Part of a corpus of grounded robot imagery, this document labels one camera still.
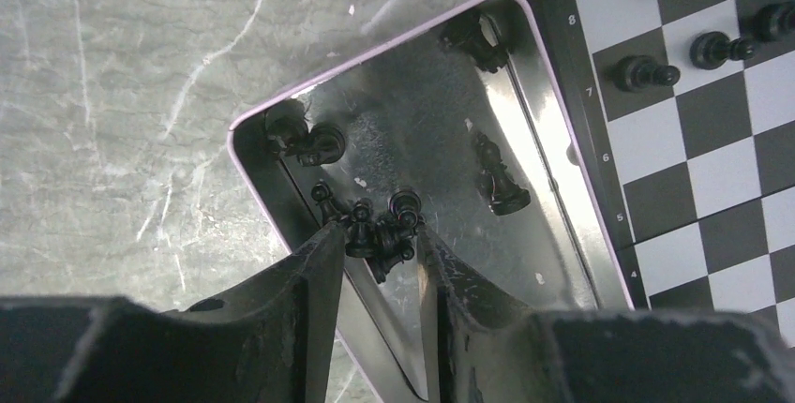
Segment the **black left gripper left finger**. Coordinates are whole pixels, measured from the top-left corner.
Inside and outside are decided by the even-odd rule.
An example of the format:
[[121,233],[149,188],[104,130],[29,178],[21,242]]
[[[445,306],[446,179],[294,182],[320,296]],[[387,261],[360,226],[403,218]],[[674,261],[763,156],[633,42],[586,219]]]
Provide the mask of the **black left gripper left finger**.
[[322,402],[345,231],[184,311],[122,296],[1,301],[5,402]]

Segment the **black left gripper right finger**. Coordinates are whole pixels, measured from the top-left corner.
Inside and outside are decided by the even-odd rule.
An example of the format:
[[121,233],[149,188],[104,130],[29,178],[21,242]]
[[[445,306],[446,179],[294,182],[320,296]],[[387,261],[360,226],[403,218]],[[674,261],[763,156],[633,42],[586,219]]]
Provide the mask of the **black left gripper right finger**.
[[697,309],[536,310],[417,233],[432,402],[790,402],[794,354],[763,320]]

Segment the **black chess pawn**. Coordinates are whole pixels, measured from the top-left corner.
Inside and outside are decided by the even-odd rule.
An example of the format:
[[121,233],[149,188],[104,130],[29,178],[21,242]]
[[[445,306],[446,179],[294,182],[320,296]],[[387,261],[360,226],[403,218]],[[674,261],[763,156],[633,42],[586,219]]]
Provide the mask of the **black chess pawn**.
[[794,2],[787,1],[762,8],[753,18],[753,33],[761,42],[775,42],[794,33]]
[[711,31],[691,44],[689,57],[694,67],[715,70],[727,61],[745,61],[755,56],[757,43],[748,37],[730,39],[726,33]]
[[677,67],[660,63],[649,55],[624,57],[612,72],[615,85],[626,92],[641,92],[652,87],[671,87],[680,77],[681,72]]

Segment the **black chess pieces pile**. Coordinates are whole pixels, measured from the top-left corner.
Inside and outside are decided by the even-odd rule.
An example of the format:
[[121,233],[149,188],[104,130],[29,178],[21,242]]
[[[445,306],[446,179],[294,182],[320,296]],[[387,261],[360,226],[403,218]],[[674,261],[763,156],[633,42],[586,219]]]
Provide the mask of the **black chess pieces pile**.
[[508,63],[484,21],[468,9],[263,117],[266,150],[310,171],[322,223],[346,227],[378,283],[413,258],[420,226],[483,228],[531,203],[483,81]]

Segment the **pink metal tin box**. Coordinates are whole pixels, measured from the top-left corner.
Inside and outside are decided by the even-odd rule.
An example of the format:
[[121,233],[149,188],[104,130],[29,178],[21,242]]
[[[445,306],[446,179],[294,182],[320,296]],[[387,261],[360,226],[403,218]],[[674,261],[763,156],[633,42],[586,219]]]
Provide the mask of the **pink metal tin box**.
[[632,305],[527,0],[469,0],[232,123],[274,235],[319,229],[319,181],[375,214],[403,188],[453,252],[534,309]]

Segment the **black white chessboard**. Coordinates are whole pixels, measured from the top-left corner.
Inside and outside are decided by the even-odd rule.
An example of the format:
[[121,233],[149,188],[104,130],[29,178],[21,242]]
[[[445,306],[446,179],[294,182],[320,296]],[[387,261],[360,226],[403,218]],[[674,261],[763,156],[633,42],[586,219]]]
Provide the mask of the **black white chessboard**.
[[[794,0],[528,0],[635,308],[755,314],[794,341],[794,33],[761,42]],[[715,70],[689,51],[719,31],[756,54]],[[624,57],[677,67],[626,92]]]

